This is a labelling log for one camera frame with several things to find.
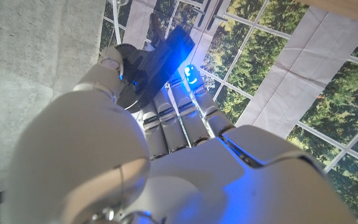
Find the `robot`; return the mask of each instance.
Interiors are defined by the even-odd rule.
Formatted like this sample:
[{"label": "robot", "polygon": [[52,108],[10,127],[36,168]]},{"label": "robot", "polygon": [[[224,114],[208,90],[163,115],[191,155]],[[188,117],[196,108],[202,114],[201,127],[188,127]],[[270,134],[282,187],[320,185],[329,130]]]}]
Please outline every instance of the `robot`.
[{"label": "robot", "polygon": [[154,44],[105,49],[24,130],[8,175],[12,223],[356,223],[310,155],[236,128],[194,65],[182,79],[194,46],[183,30]]}]

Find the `concrete wall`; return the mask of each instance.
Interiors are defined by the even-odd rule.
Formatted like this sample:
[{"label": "concrete wall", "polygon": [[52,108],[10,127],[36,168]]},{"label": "concrete wall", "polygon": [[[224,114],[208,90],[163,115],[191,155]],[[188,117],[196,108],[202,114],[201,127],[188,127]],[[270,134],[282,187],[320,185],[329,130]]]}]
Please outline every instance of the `concrete wall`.
[{"label": "concrete wall", "polygon": [[17,138],[98,58],[105,1],[0,1],[0,191]]}]

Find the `window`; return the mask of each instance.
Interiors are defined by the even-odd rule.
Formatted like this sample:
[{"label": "window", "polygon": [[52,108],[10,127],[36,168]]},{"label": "window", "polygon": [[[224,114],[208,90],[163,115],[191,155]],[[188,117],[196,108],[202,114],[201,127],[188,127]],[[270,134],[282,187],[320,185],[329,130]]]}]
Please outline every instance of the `window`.
[{"label": "window", "polygon": [[232,0],[201,71],[222,83],[215,101],[236,123],[308,6],[290,0]]},{"label": "window", "polygon": [[320,161],[358,218],[358,47],[287,140]]},{"label": "window", "polygon": [[[124,38],[125,26],[127,25],[131,4],[132,4],[132,0],[130,0],[125,6],[120,6],[118,9],[119,35],[121,41]],[[116,39],[116,33],[114,31],[112,5],[106,2],[106,8],[104,9],[99,51],[101,52],[106,47],[116,46],[116,45],[117,45],[117,39]]]}]

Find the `blue light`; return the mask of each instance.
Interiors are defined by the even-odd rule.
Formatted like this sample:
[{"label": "blue light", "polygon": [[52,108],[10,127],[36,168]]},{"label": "blue light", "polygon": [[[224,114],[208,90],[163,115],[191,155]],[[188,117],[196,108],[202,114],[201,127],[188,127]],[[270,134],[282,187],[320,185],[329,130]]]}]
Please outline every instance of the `blue light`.
[{"label": "blue light", "polygon": [[189,66],[187,66],[186,68],[185,68],[185,75],[188,77],[188,76],[190,76],[190,68],[189,68]]},{"label": "blue light", "polygon": [[191,88],[191,86],[197,82],[197,69],[195,69],[194,65],[187,65],[185,75]]},{"label": "blue light", "polygon": [[194,84],[197,82],[197,78],[195,78],[193,81],[189,82],[189,84]]}]

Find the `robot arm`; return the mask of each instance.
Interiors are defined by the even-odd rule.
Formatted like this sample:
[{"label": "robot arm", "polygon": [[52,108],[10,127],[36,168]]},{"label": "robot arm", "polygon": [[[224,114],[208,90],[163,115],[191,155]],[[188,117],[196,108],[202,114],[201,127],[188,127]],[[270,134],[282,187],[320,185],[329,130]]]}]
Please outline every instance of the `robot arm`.
[{"label": "robot arm", "polygon": [[125,207],[141,193],[149,151],[132,115],[114,103],[119,64],[120,54],[108,48],[76,91],[50,103],[22,133],[9,170],[13,223],[90,222],[95,211]]}]

